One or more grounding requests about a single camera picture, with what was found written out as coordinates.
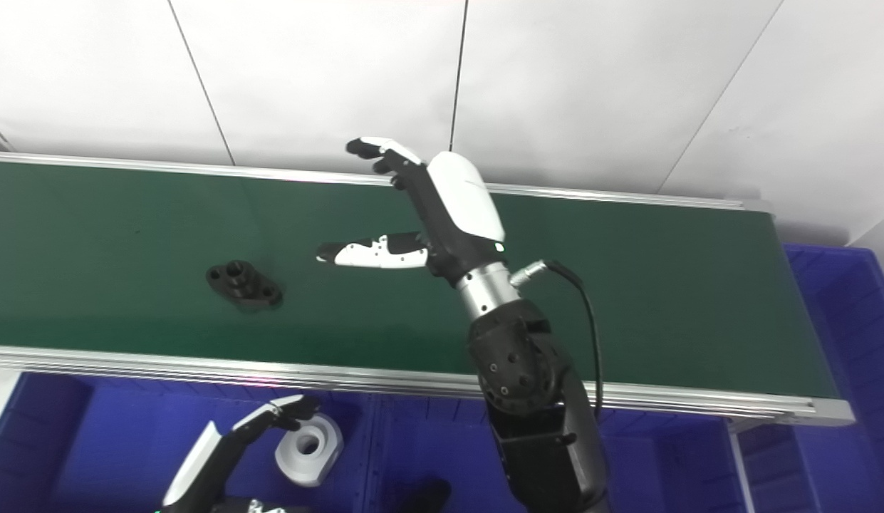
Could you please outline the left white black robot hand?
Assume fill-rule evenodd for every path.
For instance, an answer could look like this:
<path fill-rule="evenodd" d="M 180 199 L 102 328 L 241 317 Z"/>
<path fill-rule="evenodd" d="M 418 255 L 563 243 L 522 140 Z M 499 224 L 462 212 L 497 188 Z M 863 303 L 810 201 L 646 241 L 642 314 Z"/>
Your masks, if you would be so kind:
<path fill-rule="evenodd" d="M 214 421 L 201 434 L 172 478 L 162 512 L 308 512 L 255 497 L 228 496 L 226 484 L 246 449 L 270 428 L 296 432 L 318 412 L 321 401 L 308 394 L 270 400 L 221 434 Z"/>

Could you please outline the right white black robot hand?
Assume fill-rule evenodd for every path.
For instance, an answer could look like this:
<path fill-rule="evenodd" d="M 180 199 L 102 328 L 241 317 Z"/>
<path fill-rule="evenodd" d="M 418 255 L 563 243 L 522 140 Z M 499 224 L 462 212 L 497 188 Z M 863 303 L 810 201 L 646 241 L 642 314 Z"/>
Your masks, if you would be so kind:
<path fill-rule="evenodd" d="M 422 229 L 350 242 L 324 243 L 318 262 L 374 269 L 426 267 L 455 286 L 474 270 L 506 265 L 506 231 L 477 167 L 455 152 L 431 160 L 389 138 L 360 137 L 346 145 L 351 155 L 374 160 L 373 171 L 390 173 L 406 192 Z"/>

